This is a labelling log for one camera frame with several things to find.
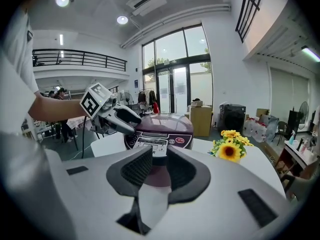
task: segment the red bag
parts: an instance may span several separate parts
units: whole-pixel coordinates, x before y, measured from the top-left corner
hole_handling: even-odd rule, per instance
[[[153,113],[156,113],[156,114],[160,113],[158,104],[156,102],[153,103]]]

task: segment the glass door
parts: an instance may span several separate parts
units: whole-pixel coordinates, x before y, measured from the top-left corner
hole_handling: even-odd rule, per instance
[[[187,67],[159,70],[157,83],[160,112],[184,115],[188,106]]]

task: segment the rice cooker control panel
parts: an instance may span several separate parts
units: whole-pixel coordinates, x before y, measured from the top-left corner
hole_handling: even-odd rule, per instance
[[[165,134],[137,131],[133,135],[126,135],[124,142],[129,149],[152,146],[154,158],[166,157],[167,146],[174,145],[179,148],[186,148],[192,140],[192,135]]]

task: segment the black cable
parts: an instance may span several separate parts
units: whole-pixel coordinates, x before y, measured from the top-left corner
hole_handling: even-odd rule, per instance
[[[84,155],[85,155],[85,128],[86,128],[86,120],[87,120],[87,116],[84,117],[84,121],[83,121],[83,131],[82,131],[82,156],[81,156],[81,159],[84,159]]]

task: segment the flower bouquet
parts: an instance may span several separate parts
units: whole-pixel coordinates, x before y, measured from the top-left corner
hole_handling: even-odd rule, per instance
[[[253,146],[235,130],[223,130],[221,136],[222,139],[213,141],[212,156],[238,163],[247,154],[245,146]]]

